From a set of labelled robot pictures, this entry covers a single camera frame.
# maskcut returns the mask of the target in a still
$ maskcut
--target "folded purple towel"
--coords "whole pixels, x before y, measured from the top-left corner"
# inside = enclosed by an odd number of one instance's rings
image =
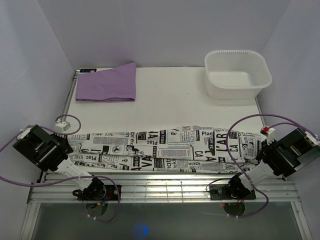
[[[95,102],[134,102],[136,100],[135,62],[113,69],[81,73],[75,100]]]

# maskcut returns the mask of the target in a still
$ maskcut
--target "table surface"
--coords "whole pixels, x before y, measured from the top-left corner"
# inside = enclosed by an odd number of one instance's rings
[[[68,114],[82,123],[81,133],[172,129],[178,126],[228,128],[248,115],[258,114],[256,100],[215,100],[206,93],[204,67],[141,67],[136,70],[135,102],[76,101],[76,87]],[[70,117],[70,131],[78,127]],[[260,117],[241,122],[235,130],[259,133]],[[88,172],[124,172],[82,167]]]

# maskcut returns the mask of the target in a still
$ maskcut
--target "white wall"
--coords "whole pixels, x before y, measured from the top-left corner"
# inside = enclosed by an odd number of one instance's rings
[[[258,96],[262,111],[290,117],[320,135],[320,0],[292,0],[262,55],[273,77]],[[291,129],[278,131],[283,135]],[[320,239],[319,172],[317,159],[290,178],[296,181],[313,239]]]
[[[53,126],[74,70],[36,0],[0,1],[0,146],[29,124]],[[30,183],[40,172],[9,146],[0,174]],[[0,182],[0,239],[17,240],[29,189]]]
[[[38,0],[74,69],[204,66],[208,52],[261,52],[290,0]]]

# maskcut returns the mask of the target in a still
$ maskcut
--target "folded cloth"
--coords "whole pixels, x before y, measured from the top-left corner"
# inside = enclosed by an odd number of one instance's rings
[[[113,69],[81,73],[75,100],[95,102],[134,102],[136,100],[135,62]]]

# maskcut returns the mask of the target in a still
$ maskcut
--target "robotic arm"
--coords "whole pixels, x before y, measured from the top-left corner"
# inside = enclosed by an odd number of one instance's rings
[[[320,143],[300,128],[279,141],[274,139],[273,128],[264,127],[261,133],[266,135],[266,140],[256,157],[260,163],[246,172],[251,181],[243,173],[238,173],[223,187],[210,186],[212,200],[255,199],[252,184],[257,185],[273,176],[287,177],[320,157]]]
[[[35,125],[21,133],[13,147],[44,172],[51,170],[66,177],[79,177],[73,180],[78,189],[72,194],[80,201],[97,201],[108,194],[106,186],[98,178],[80,178],[91,175],[72,163],[68,155],[73,149],[64,137],[50,135]]]

